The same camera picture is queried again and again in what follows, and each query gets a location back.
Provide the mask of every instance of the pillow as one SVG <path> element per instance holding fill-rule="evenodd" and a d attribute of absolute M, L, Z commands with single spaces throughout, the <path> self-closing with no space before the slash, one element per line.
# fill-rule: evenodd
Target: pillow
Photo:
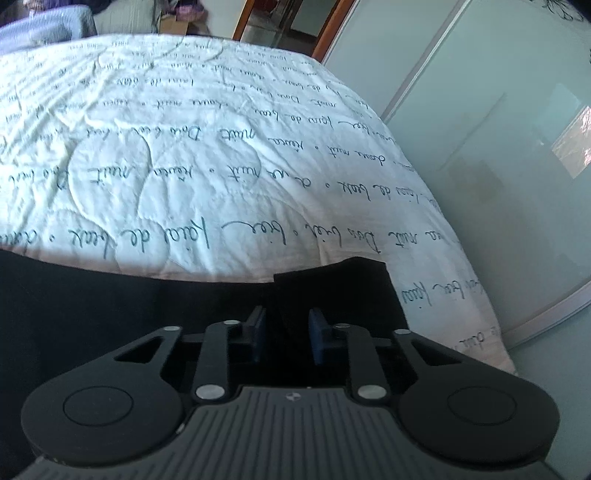
<path fill-rule="evenodd" d="M 95 15 L 99 35 L 112 33 L 155 33 L 157 0 L 115 0 L 109 7 Z"/>

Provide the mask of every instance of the doorway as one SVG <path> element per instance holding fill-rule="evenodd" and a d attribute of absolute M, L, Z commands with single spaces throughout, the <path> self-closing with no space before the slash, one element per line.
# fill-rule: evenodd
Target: doorway
<path fill-rule="evenodd" d="M 246 0 L 233 39 L 322 61 L 355 0 Z"/>

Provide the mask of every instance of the ribbed rubber surface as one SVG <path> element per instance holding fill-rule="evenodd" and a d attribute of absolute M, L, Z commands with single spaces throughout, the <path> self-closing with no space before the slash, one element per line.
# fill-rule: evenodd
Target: ribbed rubber surface
<path fill-rule="evenodd" d="M 542 463 L 505 472 L 448 465 L 416 448 L 383 408 L 342 389 L 244 388 L 200 407 L 168 445 L 110 468 L 39 460 L 22 480 L 557 480 Z"/>

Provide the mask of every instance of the white bedspread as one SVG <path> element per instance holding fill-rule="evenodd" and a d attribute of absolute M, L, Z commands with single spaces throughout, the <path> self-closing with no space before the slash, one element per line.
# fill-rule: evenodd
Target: white bedspread
<path fill-rule="evenodd" d="M 361 255 L 387 263 L 410 328 L 513 370 L 429 189 L 314 60 L 117 35 L 0 57 L 0 72 L 0 247 L 202 281 Z"/>

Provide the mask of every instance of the cardboard box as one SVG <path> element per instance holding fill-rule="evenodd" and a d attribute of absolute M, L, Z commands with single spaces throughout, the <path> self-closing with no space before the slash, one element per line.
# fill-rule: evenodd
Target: cardboard box
<path fill-rule="evenodd" d="M 174 15 L 162 15 L 158 33 L 166 35 L 186 35 L 189 29 L 189 22 L 177 21 Z"/>

